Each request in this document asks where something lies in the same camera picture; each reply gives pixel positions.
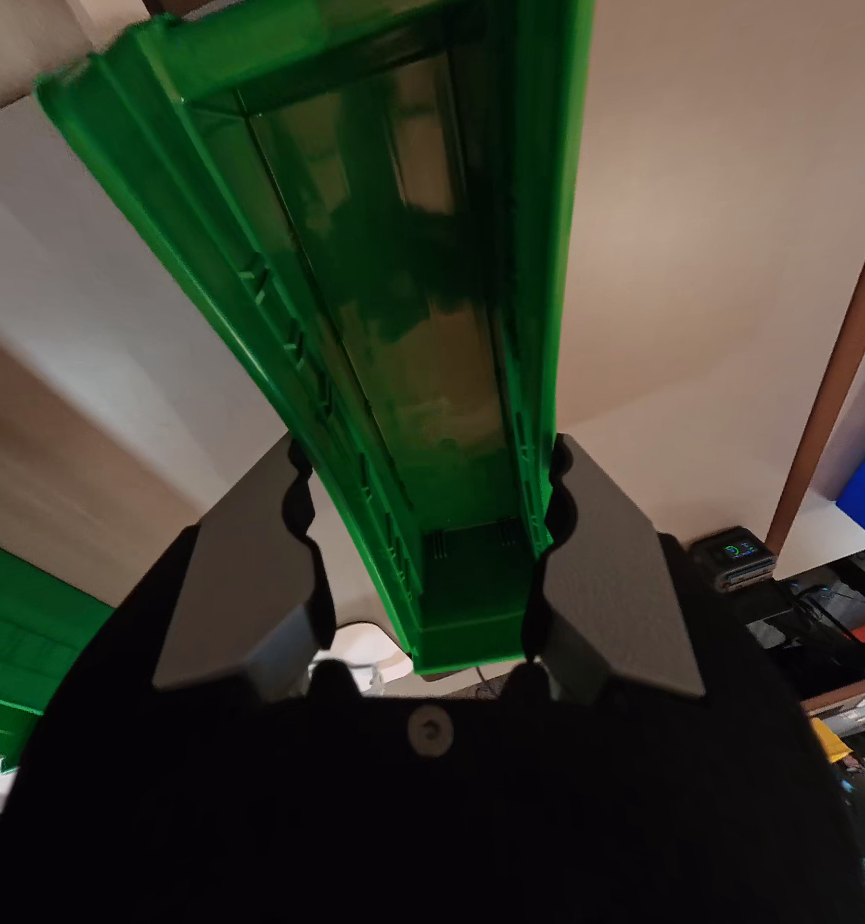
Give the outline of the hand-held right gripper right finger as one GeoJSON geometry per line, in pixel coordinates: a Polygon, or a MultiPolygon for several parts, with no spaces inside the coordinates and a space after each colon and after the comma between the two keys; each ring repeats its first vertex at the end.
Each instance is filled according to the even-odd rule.
{"type": "Polygon", "coordinates": [[[595,701],[613,680],[705,696],[661,538],[641,509],[565,433],[557,435],[522,648],[564,699],[595,701]]]}

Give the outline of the black battery charger case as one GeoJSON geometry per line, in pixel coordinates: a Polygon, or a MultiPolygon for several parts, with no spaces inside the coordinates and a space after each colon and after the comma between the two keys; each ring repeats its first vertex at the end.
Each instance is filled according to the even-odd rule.
{"type": "Polygon", "coordinates": [[[778,561],[776,553],[742,526],[696,540],[688,555],[706,584],[720,594],[770,579],[778,561]]]}

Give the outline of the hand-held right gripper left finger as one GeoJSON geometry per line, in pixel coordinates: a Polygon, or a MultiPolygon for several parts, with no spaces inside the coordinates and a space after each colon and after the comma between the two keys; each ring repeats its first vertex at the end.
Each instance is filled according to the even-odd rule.
{"type": "Polygon", "coordinates": [[[287,433],[201,519],[156,690],[239,678],[266,703],[303,691],[336,627],[323,555],[309,534],[312,474],[287,433]]]}

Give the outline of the green plastic storage bin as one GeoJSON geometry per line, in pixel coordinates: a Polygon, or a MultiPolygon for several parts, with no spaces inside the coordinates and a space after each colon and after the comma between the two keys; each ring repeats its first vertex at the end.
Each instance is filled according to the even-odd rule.
{"type": "Polygon", "coordinates": [[[114,609],[0,547],[0,772],[114,609]]]}
{"type": "Polygon", "coordinates": [[[34,96],[307,452],[423,675],[522,657],[594,2],[154,17],[34,96]]]}

